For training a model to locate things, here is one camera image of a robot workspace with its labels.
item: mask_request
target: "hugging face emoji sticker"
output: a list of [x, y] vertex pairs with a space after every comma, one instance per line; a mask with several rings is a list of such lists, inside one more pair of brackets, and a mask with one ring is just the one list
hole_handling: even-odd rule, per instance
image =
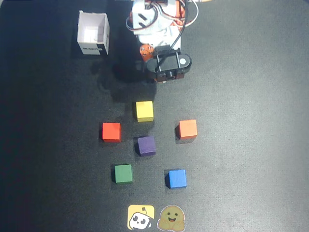
[[184, 231], [185, 223], [183, 210], [176, 205], [165, 207], [160, 214], [157, 226], [162, 231]]
[[128, 208], [127, 227], [130, 230], [146, 230], [153, 224], [155, 209], [152, 205], [130, 205]]

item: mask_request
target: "cable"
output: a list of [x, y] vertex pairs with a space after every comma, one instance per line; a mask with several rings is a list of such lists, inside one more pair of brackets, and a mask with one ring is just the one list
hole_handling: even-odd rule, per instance
[[[196, 9], [197, 9], [197, 14], [195, 15], [195, 17], [194, 17], [194, 19], [193, 19], [192, 21], [190, 21], [189, 23], [186, 24], [186, 27], [192, 25], [192, 24], [196, 21], [196, 19], [197, 19], [197, 17], [198, 17], [198, 14], [199, 14], [199, 9], [198, 9], [197, 3], [196, 3], [195, 1], [192, 1], [192, 0], [190, 0], [190, 2], [193, 2], [193, 4], [195, 5], [195, 7], [196, 7]], [[177, 20], [177, 21], [181, 21], [181, 22], [183, 23], [184, 18], [177, 18], [177, 17], [171, 16], [171, 15], [165, 13], [164, 10], [163, 10], [163, 8], [162, 8], [162, 6], [161, 6], [160, 4], [158, 4], [157, 2], [152, 2], [152, 5], [155, 6], [155, 7], [157, 7], [157, 10], [161, 13], [161, 15], [162, 15], [164, 18], [173, 19], [173, 20]]]
[[198, 9], [197, 3], [196, 3], [195, 1], [193, 1], [193, 0], [191, 0], [191, 2], [193, 2], [194, 5], [195, 5], [195, 7], [197, 8], [197, 14], [195, 15], [195, 18], [194, 18], [192, 21], [190, 21], [189, 23], [187, 23], [187, 24], [185, 25], [186, 27], [192, 25], [192, 24], [196, 21], [196, 19], [197, 19], [197, 17], [198, 17], [198, 13], [199, 13], [199, 9]]
[[184, 0], [184, 8], [185, 8], [185, 18], [184, 18], [184, 23], [183, 23], [183, 27], [181, 29], [181, 31], [179, 32], [179, 35], [177, 36], [177, 38], [175, 39], [175, 41], [173, 42], [173, 44], [170, 46], [169, 50], [166, 52], [166, 54], [162, 57], [162, 59], [160, 60], [160, 62], [158, 63], [158, 66], [155, 68], [155, 72], [158, 71], [159, 67], [162, 65], [162, 63], [166, 60], [166, 58], [169, 56], [169, 53], [171, 52], [171, 50], [173, 49], [173, 47], [175, 46], [175, 44], [177, 43], [177, 41], [180, 39], [181, 35], [183, 34], [183, 31], [186, 27], [187, 21], [188, 21], [188, 0]]
[[153, 25], [155, 22], [156, 22], [156, 20], [158, 19], [158, 9], [156, 8], [156, 7], [153, 7], [153, 9], [154, 9], [154, 19], [153, 19], [153, 21], [149, 24], [149, 25], [147, 25], [147, 26], [145, 26], [145, 27], [143, 27], [143, 28], [132, 28], [132, 27], [130, 27], [129, 25], [128, 25], [128, 20], [130, 19], [130, 16], [128, 17], [128, 18], [126, 18], [126, 28], [128, 28], [130, 31], [139, 31], [139, 30], [144, 30], [144, 29], [146, 29], [146, 28], [149, 28], [151, 25]]

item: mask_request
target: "yellow sticker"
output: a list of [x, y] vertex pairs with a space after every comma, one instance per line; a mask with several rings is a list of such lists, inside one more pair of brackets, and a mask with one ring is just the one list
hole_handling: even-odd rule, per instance
[[130, 205], [127, 212], [127, 227], [130, 230], [145, 230], [153, 225], [155, 209], [152, 205]]
[[157, 224], [162, 231], [183, 232], [185, 230], [184, 212], [176, 205], [169, 205], [162, 209]]

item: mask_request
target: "wooden block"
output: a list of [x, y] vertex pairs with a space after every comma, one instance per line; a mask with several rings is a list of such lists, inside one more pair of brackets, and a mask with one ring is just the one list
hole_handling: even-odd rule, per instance
[[140, 156], [155, 155], [155, 138], [153, 136], [138, 138]]
[[125, 184], [133, 182], [132, 165], [115, 166], [115, 180], [117, 184]]
[[154, 108], [152, 101], [138, 101], [136, 103], [136, 115], [138, 122], [151, 122], [154, 120]]
[[195, 139], [197, 137], [197, 121], [183, 120], [179, 122], [180, 139]]
[[107, 143], [120, 143], [120, 123], [104, 122], [102, 138]]
[[187, 187], [187, 174], [186, 170], [173, 170], [169, 171], [170, 188], [185, 188]]

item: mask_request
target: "open box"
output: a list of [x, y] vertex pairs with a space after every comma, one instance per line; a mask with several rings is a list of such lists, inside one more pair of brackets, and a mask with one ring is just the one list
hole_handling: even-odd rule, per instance
[[79, 11], [77, 42], [85, 55], [108, 55], [110, 25], [106, 13]]

